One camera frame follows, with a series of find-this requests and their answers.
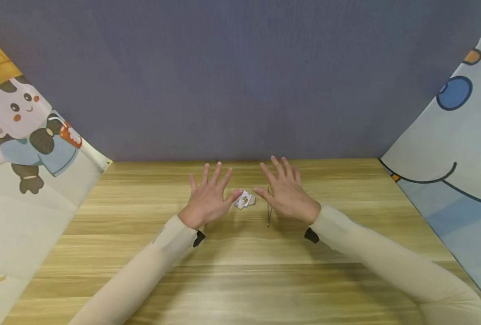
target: blue cartoon eye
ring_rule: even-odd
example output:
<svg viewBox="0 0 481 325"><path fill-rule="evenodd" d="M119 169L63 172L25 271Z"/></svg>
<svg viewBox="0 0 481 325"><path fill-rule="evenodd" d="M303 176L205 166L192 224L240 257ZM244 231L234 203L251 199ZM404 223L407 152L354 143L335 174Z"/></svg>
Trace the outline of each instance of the blue cartoon eye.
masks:
<svg viewBox="0 0 481 325"><path fill-rule="evenodd" d="M470 98L473 85L471 80L459 75L450 78L437 95L437 103L446 111L453 111L466 103Z"/></svg>

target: finger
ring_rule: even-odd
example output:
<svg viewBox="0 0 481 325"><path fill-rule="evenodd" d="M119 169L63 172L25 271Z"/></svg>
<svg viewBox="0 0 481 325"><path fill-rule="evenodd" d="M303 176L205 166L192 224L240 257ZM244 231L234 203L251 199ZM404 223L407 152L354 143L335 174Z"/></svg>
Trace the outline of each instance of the finger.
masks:
<svg viewBox="0 0 481 325"><path fill-rule="evenodd" d="M203 180L201 181L201 186L208 183L208 170L210 169L210 164L205 164L205 169L203 170Z"/></svg>
<svg viewBox="0 0 481 325"><path fill-rule="evenodd" d="M286 157L282 157L282 163L284 163L284 167L286 168L286 176L292 179L295 179L295 173L293 172L293 166L289 163Z"/></svg>
<svg viewBox="0 0 481 325"><path fill-rule="evenodd" d="M190 188L192 189L192 193L197 189L197 184L193 174L190 174Z"/></svg>
<svg viewBox="0 0 481 325"><path fill-rule="evenodd" d="M277 173L278 177L284 177L286 174L285 174L284 170L282 169L282 166L278 162L277 158L275 158L274 155L271 156L271 162L273 163L273 165L276 168L276 173Z"/></svg>
<svg viewBox="0 0 481 325"><path fill-rule="evenodd" d="M268 167L266 166L266 164L260 163L260 168L262 169L262 171L263 171L264 174L266 175L266 178L268 179L268 182L270 182L270 184L275 183L276 178L275 178L274 175L271 173L271 171L268 169Z"/></svg>
<svg viewBox="0 0 481 325"><path fill-rule="evenodd" d="M302 185L301 175L298 167L293 166L293 170L295 171L295 181L298 182L298 184Z"/></svg>
<svg viewBox="0 0 481 325"><path fill-rule="evenodd" d="M268 191L265 188L260 188L256 187L253 189L255 193L257 193L262 199L265 199L266 202L268 202L271 205L271 202L273 201L273 196L268 193Z"/></svg>
<svg viewBox="0 0 481 325"><path fill-rule="evenodd" d="M226 188L226 185L228 185L228 182L230 181L231 174L233 174L233 168L228 168L228 171L224 175L222 181L219 183L219 188L221 191L224 191Z"/></svg>
<svg viewBox="0 0 481 325"><path fill-rule="evenodd" d="M230 208L230 205L232 205L233 202L235 202L235 200L239 198L242 192L243 191L240 188L234 189L233 192L231 192L230 195L228 195L226 200L224 200L224 204L226 204L228 208Z"/></svg>
<svg viewBox="0 0 481 325"><path fill-rule="evenodd" d="M219 180L219 175L221 174L221 166L222 166L222 163L220 161L217 162L217 165L215 166L215 171L213 172L213 176L211 177L210 184L213 184L213 185L217 184L217 181Z"/></svg>

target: beige sleeve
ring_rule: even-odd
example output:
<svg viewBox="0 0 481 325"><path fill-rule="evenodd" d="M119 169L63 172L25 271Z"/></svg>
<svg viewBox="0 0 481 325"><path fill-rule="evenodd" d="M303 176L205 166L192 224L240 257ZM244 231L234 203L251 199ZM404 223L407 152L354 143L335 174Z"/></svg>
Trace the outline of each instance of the beige sleeve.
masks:
<svg viewBox="0 0 481 325"><path fill-rule="evenodd" d="M408 295L428 325L481 325L481 299L463 281L386 237L323 205L311 229Z"/></svg>
<svg viewBox="0 0 481 325"><path fill-rule="evenodd" d="M163 274L181 259L197 231L173 216L156 239L105 284L68 325L121 325L134 314Z"/></svg>

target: cartoon hair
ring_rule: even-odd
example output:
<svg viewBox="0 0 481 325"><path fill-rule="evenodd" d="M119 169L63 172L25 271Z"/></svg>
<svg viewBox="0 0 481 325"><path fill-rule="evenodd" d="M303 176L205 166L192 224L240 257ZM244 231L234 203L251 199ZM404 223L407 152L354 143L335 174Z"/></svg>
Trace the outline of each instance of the cartoon hair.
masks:
<svg viewBox="0 0 481 325"><path fill-rule="evenodd" d="M28 80L24 76L18 76L15 78L18 82L28 84ZM16 87L8 80L0 84L0 89L6 93L16 92ZM40 153L51 153L53 151L54 143L52 136L49 133L58 134L62 123L57 120L48 121L46 129L38 129L33 131L29 138L29 143L35 147ZM0 138L0 145L6 141L13 140L14 138L6 134L5 137ZM19 164L11 164L11 169L20 177L19 189L22 194L27 191L37 194L38 191L43 188L44 182L38 175L38 166L26 166Z"/></svg>

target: cartoon girl illustration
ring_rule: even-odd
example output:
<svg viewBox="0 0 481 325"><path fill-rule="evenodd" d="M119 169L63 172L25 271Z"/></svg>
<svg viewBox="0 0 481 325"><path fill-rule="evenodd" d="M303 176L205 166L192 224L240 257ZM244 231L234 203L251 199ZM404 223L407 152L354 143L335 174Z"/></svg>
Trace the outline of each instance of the cartoon girl illustration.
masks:
<svg viewBox="0 0 481 325"><path fill-rule="evenodd" d="M73 163L82 138L24 76L0 84L0 164L11 163L22 194L37 194L44 182L39 166L53 177Z"/></svg>

